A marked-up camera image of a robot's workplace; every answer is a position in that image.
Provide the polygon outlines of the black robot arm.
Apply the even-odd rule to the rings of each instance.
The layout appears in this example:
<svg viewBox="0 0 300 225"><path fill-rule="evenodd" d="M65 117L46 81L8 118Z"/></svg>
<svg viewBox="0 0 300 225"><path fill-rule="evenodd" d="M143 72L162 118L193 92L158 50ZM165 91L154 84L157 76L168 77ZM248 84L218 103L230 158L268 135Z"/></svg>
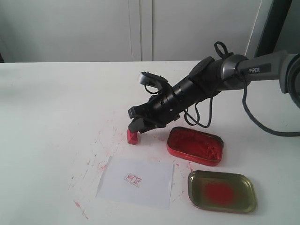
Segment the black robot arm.
<svg viewBox="0 0 300 225"><path fill-rule="evenodd" d="M251 82L266 80L279 80L281 91L299 105L300 56L279 51L253 59L233 53L220 60L207 57L174 86L161 76L142 72L140 84L156 88L157 92L152 93L147 103L128 110L128 129L131 133L145 133L164 128L192 105L211 100L224 90L246 92Z"/></svg>

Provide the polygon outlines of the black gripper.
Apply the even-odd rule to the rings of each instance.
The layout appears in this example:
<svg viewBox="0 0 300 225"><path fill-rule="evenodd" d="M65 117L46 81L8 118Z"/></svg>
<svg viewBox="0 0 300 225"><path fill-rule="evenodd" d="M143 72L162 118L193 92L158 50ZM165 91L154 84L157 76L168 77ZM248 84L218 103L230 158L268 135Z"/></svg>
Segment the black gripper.
<svg viewBox="0 0 300 225"><path fill-rule="evenodd" d="M132 106L128 109L131 123L128 129L131 133L145 133L180 118L185 110L185 93L182 89L173 89L152 95L147 103Z"/></svg>

